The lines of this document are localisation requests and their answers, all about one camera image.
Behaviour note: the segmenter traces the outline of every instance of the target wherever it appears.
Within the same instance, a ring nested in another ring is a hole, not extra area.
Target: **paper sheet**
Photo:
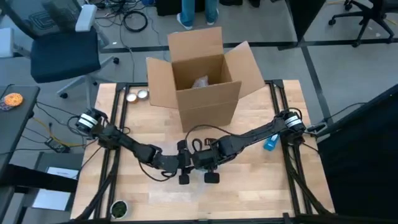
[[[47,173],[76,179],[78,170],[49,167]],[[32,207],[64,211],[67,207],[69,196],[70,193],[68,192],[40,189]]]

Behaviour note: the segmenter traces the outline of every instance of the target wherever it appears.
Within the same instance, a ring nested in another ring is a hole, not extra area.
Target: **small bowl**
[[[135,93],[129,93],[126,97],[127,101],[130,103],[137,103],[138,97]]]
[[[125,206],[126,206],[126,212],[124,213],[124,215],[123,215],[122,217],[116,218],[115,216],[113,216],[112,210],[113,210],[114,205],[116,205],[116,203],[118,203],[118,202],[122,202],[122,203],[125,204]],[[117,200],[117,201],[113,202],[113,204],[112,204],[112,206],[111,206],[111,209],[110,209],[110,212],[111,212],[112,218],[114,218],[114,219],[122,219],[122,218],[126,217],[127,213],[129,212],[129,206],[127,205],[127,203],[126,203],[125,201],[123,201],[123,200]]]
[[[149,92],[148,90],[140,90],[138,91],[137,96],[140,100],[146,100],[149,97]]]

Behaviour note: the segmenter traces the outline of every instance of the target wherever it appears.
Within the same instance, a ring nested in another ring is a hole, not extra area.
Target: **desk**
[[[4,90],[6,90],[6,86],[0,86],[0,95]],[[20,93],[24,97],[24,102],[12,110],[0,111],[0,177],[11,160],[26,122],[32,116],[39,91],[40,88],[37,86],[13,85],[8,87],[4,94],[6,96],[9,93]],[[14,187],[0,187],[0,220],[4,218],[13,193]]]
[[[299,81],[284,81],[284,86],[289,106],[302,110],[304,123],[310,124]],[[130,92],[140,89],[143,88],[132,88]],[[108,116],[111,114],[114,93],[115,84],[102,84],[99,87],[96,108]],[[119,124],[121,117],[118,111],[116,124]],[[274,115],[270,89],[264,87],[239,100],[232,123],[224,128],[233,133],[243,133],[268,123]],[[176,154],[177,141],[185,137],[178,111],[151,106],[149,101],[127,105],[125,127],[131,128],[130,137],[159,146],[164,154]],[[222,133],[214,129],[202,129],[194,131],[189,140],[221,136]],[[310,136],[305,136],[305,140],[307,144],[317,146]],[[203,182],[203,172],[199,170],[192,172],[189,185],[179,185],[177,177],[166,182],[154,182],[142,173],[132,153],[122,148],[115,200],[123,199],[132,208],[130,215],[123,221],[275,218],[281,217],[283,212],[293,217],[281,146],[278,144],[269,152],[262,148],[262,144],[247,147],[235,160],[220,166],[217,170],[220,183],[213,185]],[[87,147],[83,161],[97,148]],[[327,209],[333,211],[319,155],[306,146],[300,147],[300,154],[309,189]],[[71,218],[79,216],[96,193],[103,155],[104,151],[95,155],[81,172]],[[154,177],[161,177],[159,170],[144,168]],[[298,197],[304,212],[299,190]],[[102,217],[107,198],[108,193],[105,193]]]
[[[0,86],[0,95],[5,89],[5,86]],[[0,111],[0,222],[17,186],[66,192],[74,192],[76,189],[76,180],[9,164],[26,122],[33,116],[39,90],[37,86],[10,86],[6,94],[20,93],[24,101],[17,108]]]

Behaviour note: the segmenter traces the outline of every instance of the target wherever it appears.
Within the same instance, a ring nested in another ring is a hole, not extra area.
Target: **jeans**
[[[206,0],[207,22],[215,22],[217,20],[217,2],[218,0]],[[185,26],[192,26],[194,18],[195,0],[182,0],[182,11],[180,15],[181,23]]]

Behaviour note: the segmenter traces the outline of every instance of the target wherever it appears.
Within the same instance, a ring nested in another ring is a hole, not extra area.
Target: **small plant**
[[[123,201],[114,202],[111,207],[111,214],[113,218],[123,218],[127,213],[127,204]]]

